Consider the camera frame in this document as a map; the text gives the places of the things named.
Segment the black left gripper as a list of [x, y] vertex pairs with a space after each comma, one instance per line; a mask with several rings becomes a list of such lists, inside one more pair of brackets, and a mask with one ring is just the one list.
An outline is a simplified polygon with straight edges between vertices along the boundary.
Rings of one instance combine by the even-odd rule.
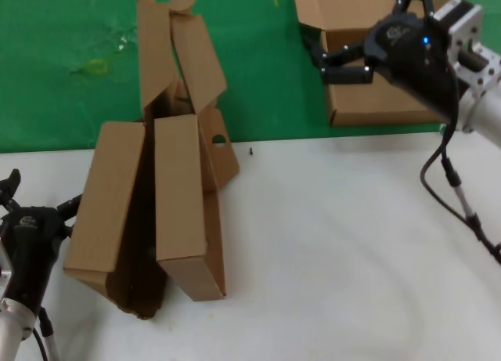
[[5, 297], [26, 307], [39, 307], [48, 286], [52, 267], [66, 238], [65, 221], [77, 215], [82, 195], [47, 207], [20, 208], [13, 199], [20, 185], [20, 171], [13, 169], [1, 181], [1, 239], [13, 266], [13, 277]]

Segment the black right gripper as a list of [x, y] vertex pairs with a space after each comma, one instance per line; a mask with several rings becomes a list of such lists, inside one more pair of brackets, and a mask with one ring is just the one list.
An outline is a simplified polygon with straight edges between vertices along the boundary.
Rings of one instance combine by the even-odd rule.
[[367, 36], [338, 50], [326, 50], [304, 35], [303, 45], [324, 85], [362, 85], [373, 82], [374, 70], [443, 119], [455, 119], [459, 84], [445, 46], [446, 38], [429, 21], [433, 0], [418, 0], [424, 15], [408, 8], [412, 0], [395, 0]]

